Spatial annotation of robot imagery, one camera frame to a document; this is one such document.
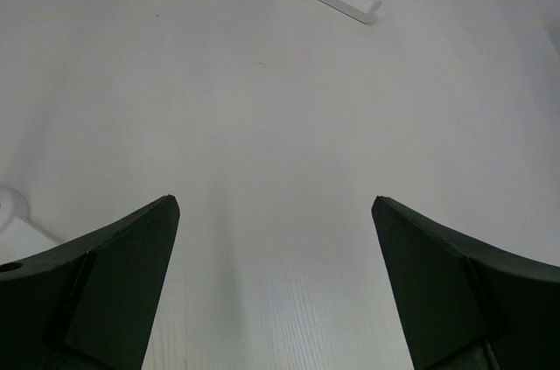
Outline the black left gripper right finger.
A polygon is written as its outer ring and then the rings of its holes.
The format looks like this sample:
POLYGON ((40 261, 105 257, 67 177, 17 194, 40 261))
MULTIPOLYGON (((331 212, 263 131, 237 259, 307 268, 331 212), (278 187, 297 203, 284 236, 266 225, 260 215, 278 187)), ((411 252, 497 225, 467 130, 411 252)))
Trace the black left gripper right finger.
POLYGON ((415 369, 557 369, 559 269, 388 197, 372 216, 415 369))

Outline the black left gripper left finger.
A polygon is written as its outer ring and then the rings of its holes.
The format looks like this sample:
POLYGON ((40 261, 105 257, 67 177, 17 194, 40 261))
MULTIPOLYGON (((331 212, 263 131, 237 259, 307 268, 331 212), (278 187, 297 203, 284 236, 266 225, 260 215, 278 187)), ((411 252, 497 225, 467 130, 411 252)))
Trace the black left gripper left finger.
POLYGON ((165 195, 1 267, 3 369, 139 369, 179 227, 165 195))

